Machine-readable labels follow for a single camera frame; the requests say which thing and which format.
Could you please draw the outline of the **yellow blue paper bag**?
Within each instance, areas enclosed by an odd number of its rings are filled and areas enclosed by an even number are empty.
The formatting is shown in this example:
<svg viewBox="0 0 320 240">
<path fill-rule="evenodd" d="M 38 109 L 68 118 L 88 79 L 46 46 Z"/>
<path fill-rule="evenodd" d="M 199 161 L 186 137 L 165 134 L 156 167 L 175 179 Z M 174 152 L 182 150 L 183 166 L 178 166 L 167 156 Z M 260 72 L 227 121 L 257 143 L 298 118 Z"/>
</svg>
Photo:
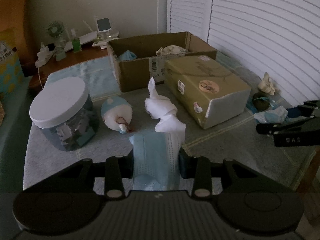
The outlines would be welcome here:
<svg viewBox="0 0 320 240">
<path fill-rule="evenodd" d="M 23 82 L 20 60 L 16 48 L 11 48 L 8 43 L 1 41 L 1 94 L 7 96 Z"/>
</svg>

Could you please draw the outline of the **blue plastic wrapped packet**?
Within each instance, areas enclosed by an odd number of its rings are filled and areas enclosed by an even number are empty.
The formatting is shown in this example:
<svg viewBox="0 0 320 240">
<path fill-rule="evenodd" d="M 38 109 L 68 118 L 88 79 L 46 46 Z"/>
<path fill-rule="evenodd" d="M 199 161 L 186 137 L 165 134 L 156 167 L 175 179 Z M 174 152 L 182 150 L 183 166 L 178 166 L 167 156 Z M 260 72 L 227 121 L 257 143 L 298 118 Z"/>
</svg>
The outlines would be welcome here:
<svg viewBox="0 0 320 240">
<path fill-rule="evenodd" d="M 280 106 L 276 109 L 255 113 L 254 118 L 262 124 L 281 124 L 288 115 L 288 111 Z"/>
</svg>

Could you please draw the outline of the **blue cloth in box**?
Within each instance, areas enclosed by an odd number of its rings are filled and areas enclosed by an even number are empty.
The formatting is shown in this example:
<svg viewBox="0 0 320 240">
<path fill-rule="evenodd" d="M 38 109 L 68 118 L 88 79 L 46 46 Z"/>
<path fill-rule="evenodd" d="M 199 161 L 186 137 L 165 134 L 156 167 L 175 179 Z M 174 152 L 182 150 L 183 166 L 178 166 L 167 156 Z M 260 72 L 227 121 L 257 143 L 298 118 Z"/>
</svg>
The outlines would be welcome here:
<svg viewBox="0 0 320 240">
<path fill-rule="evenodd" d="M 135 60 L 137 58 L 136 54 L 133 53 L 130 50 L 126 50 L 124 53 L 122 53 L 119 57 L 118 60 L 119 61 L 131 61 L 131 60 Z"/>
</svg>

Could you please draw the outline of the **open brown cardboard box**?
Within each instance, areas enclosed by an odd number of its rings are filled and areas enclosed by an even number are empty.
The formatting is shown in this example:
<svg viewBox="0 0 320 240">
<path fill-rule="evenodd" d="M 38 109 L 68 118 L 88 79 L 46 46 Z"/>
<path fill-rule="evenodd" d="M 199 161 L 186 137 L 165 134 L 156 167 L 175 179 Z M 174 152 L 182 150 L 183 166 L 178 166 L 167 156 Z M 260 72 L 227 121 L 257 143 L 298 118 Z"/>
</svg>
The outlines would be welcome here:
<svg viewBox="0 0 320 240">
<path fill-rule="evenodd" d="M 180 46 L 188 52 L 179 56 L 206 55 L 216 58 L 217 50 L 190 32 L 142 35 L 112 40 L 107 44 L 116 81 L 122 92 L 129 92 L 148 86 L 151 77 L 156 82 L 164 81 L 164 63 L 175 55 L 157 56 L 159 48 Z M 136 54 L 131 61 L 119 61 L 126 50 Z"/>
</svg>

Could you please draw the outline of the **white wifi router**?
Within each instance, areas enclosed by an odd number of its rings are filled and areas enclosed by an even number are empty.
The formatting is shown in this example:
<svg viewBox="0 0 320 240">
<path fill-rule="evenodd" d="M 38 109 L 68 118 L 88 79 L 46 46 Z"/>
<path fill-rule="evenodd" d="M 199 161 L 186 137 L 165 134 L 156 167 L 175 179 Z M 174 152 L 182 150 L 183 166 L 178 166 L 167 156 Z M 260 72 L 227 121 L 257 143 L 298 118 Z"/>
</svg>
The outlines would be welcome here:
<svg viewBox="0 0 320 240">
<path fill-rule="evenodd" d="M 89 29 L 89 33 L 87 33 L 83 36 L 80 36 L 79 39 L 80 39 L 81 45 L 92 42 L 97 38 L 97 31 L 94 31 L 86 21 L 83 21 L 83 23 Z"/>
</svg>

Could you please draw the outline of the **green spray bottle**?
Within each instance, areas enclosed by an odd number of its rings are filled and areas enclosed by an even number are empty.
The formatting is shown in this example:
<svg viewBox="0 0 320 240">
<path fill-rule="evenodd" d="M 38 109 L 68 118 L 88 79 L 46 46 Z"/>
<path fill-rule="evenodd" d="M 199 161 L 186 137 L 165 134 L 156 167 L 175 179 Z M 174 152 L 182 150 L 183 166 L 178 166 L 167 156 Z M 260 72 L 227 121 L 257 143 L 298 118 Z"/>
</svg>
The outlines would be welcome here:
<svg viewBox="0 0 320 240">
<path fill-rule="evenodd" d="M 81 42 L 80 38 L 77 36 L 75 29 L 71 29 L 71 35 L 72 35 L 72 46 L 73 46 L 73 52 L 77 53 L 80 52 L 81 49 Z"/>
</svg>

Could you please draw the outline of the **dark green scrunchie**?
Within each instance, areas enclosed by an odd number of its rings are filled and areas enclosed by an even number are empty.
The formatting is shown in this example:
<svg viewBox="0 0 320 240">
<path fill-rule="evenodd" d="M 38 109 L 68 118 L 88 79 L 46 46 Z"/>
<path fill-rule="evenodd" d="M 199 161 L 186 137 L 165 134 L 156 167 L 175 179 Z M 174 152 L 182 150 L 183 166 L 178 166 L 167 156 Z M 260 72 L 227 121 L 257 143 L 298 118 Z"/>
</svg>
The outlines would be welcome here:
<svg viewBox="0 0 320 240">
<path fill-rule="evenodd" d="M 253 94 L 252 104 L 258 112 L 262 112 L 270 107 L 270 100 L 266 94 L 259 92 Z"/>
</svg>

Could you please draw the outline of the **clear jar white lid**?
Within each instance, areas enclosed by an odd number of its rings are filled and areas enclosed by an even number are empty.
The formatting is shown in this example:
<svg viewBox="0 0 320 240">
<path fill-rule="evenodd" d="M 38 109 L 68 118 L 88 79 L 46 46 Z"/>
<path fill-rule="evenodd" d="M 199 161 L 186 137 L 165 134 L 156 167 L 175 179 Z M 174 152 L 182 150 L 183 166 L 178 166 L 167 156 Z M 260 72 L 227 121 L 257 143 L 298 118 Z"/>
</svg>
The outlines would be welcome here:
<svg viewBox="0 0 320 240">
<path fill-rule="evenodd" d="M 79 77 L 66 77 L 46 85 L 32 101 L 29 116 L 61 151 L 86 145 L 99 128 L 88 88 Z"/>
</svg>

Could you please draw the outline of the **light blue face mask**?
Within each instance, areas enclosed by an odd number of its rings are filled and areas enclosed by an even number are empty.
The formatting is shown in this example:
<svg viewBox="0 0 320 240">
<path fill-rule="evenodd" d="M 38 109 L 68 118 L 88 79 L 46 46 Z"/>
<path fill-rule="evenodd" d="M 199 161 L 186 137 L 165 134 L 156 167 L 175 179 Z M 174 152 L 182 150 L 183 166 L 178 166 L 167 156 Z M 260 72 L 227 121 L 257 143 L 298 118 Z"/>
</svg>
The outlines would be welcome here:
<svg viewBox="0 0 320 240">
<path fill-rule="evenodd" d="M 175 133 L 150 132 L 130 137 L 133 145 L 133 189 L 172 191 L 180 187 L 178 154 L 181 148 Z"/>
</svg>

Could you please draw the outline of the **white power strip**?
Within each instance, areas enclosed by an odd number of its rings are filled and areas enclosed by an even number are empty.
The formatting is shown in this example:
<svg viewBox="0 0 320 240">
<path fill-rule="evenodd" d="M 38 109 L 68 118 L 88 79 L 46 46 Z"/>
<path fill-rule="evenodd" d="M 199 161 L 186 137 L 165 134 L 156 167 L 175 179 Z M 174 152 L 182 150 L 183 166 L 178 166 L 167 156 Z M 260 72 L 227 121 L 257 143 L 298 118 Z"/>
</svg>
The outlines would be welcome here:
<svg viewBox="0 0 320 240">
<path fill-rule="evenodd" d="M 72 43 L 67 42 L 63 52 L 55 52 L 50 51 L 49 46 L 45 46 L 42 42 L 41 49 L 37 53 L 37 61 L 35 62 L 35 67 L 40 68 L 44 66 L 53 55 L 56 55 L 56 61 L 63 60 L 66 57 L 66 52 L 71 50 L 72 48 Z"/>
</svg>

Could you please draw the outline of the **wooden nightstand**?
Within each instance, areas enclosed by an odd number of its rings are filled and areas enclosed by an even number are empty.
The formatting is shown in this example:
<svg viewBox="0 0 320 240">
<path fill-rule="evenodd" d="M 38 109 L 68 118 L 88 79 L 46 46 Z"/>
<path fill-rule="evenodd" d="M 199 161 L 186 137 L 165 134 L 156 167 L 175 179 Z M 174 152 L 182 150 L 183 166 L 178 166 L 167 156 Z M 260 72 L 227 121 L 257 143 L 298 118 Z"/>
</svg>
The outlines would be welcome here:
<svg viewBox="0 0 320 240">
<path fill-rule="evenodd" d="M 44 66 L 40 68 L 40 78 L 38 74 L 31 78 L 29 82 L 29 88 L 40 88 L 41 85 L 46 83 L 47 77 L 58 70 L 107 55 L 108 52 L 106 49 L 92 47 L 89 43 L 88 45 L 85 45 L 80 52 L 73 53 L 71 50 L 68 51 L 66 53 L 66 58 L 62 59 L 61 61 L 56 61 L 56 59 L 52 57 Z"/>
</svg>

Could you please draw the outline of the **closed tan cardboard box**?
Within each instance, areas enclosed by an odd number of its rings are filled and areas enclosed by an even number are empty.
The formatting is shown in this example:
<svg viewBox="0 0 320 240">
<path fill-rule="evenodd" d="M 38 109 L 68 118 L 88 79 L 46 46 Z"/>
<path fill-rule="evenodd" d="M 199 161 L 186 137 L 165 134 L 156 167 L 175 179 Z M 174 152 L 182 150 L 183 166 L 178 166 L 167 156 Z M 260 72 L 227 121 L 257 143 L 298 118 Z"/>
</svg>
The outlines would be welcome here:
<svg viewBox="0 0 320 240">
<path fill-rule="evenodd" d="M 202 129 L 241 114 L 251 87 L 206 55 L 165 62 L 164 83 Z"/>
</svg>

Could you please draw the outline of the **white folded cloth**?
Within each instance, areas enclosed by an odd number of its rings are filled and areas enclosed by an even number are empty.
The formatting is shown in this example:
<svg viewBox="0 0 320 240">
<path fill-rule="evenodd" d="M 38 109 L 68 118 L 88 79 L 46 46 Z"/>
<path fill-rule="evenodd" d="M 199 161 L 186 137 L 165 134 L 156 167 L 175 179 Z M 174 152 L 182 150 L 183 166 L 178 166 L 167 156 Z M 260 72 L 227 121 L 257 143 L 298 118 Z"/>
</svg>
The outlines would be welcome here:
<svg viewBox="0 0 320 240">
<path fill-rule="evenodd" d="M 185 134 L 185 124 L 177 118 L 177 107 L 166 96 L 159 95 L 156 83 L 152 77 L 148 84 L 149 97 L 145 99 L 146 113 L 152 118 L 159 120 L 155 127 L 156 132 Z"/>
</svg>

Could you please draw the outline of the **small green desk fan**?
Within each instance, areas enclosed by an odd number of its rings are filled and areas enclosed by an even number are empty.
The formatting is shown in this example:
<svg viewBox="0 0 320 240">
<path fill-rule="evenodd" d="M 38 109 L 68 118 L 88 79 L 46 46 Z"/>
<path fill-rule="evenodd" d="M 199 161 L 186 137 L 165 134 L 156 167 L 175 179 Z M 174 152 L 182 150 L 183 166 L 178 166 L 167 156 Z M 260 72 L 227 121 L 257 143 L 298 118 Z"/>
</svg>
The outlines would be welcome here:
<svg viewBox="0 0 320 240">
<path fill-rule="evenodd" d="M 66 57 L 65 54 L 65 27 L 61 21 L 53 21 L 46 27 L 46 33 L 54 40 L 54 55 L 56 61 L 61 61 Z"/>
</svg>

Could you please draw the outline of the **blue white plush toy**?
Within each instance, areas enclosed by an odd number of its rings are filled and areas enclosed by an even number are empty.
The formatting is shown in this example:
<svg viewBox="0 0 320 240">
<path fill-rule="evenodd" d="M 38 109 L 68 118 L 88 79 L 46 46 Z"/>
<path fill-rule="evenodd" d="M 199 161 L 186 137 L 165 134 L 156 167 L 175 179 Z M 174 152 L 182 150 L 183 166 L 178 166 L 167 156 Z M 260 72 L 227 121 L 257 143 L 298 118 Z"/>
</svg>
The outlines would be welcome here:
<svg viewBox="0 0 320 240">
<path fill-rule="evenodd" d="M 132 106 L 122 97 L 107 98 L 101 106 L 100 114 L 104 124 L 119 133 L 129 133 L 132 120 Z"/>
</svg>

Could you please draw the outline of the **wooden headboard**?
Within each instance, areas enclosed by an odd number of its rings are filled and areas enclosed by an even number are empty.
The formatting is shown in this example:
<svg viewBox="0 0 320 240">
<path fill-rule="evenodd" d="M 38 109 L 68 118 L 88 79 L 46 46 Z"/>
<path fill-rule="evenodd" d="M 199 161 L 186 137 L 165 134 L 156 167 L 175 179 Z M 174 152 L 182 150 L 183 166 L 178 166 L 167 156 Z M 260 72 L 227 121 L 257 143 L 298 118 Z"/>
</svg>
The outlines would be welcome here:
<svg viewBox="0 0 320 240">
<path fill-rule="evenodd" d="M 36 42 L 29 16 L 30 0 L 1 0 L 1 31 L 14 30 L 15 46 L 23 66 L 36 61 Z"/>
</svg>

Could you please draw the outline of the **beige plush toy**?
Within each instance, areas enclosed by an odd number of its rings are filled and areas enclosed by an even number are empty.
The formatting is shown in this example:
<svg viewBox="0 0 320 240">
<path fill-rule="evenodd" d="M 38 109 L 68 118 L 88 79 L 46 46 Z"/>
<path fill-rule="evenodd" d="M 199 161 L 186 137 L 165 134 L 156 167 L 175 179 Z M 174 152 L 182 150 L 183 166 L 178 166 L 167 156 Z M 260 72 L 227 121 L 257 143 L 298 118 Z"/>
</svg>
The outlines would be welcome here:
<svg viewBox="0 0 320 240">
<path fill-rule="evenodd" d="M 170 45 L 165 48 L 159 48 L 159 50 L 156 51 L 157 56 L 167 56 L 167 55 L 179 55 L 179 54 L 185 54 L 188 51 L 185 48 L 182 48 L 180 46 L 176 45 Z"/>
</svg>

